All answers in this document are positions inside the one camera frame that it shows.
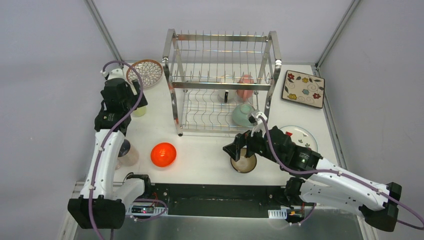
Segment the mint green bowl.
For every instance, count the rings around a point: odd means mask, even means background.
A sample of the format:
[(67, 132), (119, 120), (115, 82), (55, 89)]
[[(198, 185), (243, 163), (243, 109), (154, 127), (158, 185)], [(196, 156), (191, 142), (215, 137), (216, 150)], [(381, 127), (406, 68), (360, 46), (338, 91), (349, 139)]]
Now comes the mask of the mint green bowl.
[(251, 114), (254, 111), (254, 107), (251, 104), (243, 103), (239, 104), (233, 111), (232, 111), (232, 120), (234, 123), (241, 127), (251, 127), (252, 124), (249, 121), (249, 114)]

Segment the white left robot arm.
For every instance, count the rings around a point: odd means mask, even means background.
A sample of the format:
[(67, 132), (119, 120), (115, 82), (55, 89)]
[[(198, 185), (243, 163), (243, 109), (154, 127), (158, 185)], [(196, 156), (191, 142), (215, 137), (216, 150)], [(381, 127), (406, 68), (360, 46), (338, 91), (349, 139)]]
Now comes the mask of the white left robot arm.
[(68, 201), (67, 210), (82, 229), (120, 229), (128, 208), (138, 199), (147, 202), (153, 189), (146, 177), (137, 176), (114, 190), (114, 175), (131, 113), (146, 106), (143, 86), (122, 78), (106, 80), (103, 100), (94, 119), (95, 149), (83, 188)]

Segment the light green mug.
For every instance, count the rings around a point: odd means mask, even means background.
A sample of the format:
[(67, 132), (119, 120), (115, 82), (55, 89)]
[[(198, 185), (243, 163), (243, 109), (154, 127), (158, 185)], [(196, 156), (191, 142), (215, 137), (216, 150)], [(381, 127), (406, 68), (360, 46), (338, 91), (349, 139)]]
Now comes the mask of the light green mug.
[(147, 106), (142, 106), (142, 107), (138, 107), (137, 109), (135, 109), (133, 112), (132, 112), (132, 116), (133, 117), (136, 117), (136, 118), (139, 118), (139, 117), (142, 117), (142, 116), (144, 116), (145, 114), (146, 114), (146, 112), (147, 112)]

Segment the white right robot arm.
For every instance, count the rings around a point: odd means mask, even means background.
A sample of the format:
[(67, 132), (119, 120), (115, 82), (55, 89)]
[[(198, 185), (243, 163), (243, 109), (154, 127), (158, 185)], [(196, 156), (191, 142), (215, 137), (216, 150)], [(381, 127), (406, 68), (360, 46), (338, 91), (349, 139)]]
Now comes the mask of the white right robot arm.
[(399, 213), (396, 201), (402, 193), (399, 184), (372, 182), (350, 173), (319, 153), (293, 143), (277, 126), (268, 133), (238, 133), (222, 149), (235, 161), (259, 155), (279, 164), (291, 175), (283, 192), (283, 203), (288, 207), (319, 203), (356, 214), (376, 229), (395, 229)]

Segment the white ribbed mug black rim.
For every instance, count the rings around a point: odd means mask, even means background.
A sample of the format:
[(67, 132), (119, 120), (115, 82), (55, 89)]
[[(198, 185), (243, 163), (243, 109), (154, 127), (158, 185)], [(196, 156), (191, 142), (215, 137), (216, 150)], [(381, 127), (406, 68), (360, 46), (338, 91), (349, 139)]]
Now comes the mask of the white ribbed mug black rim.
[[(223, 75), (218, 83), (233, 83), (234, 76), (231, 74)], [(237, 91), (235, 89), (218, 89), (218, 98), (221, 102), (228, 104), (230, 103), (237, 95)]]

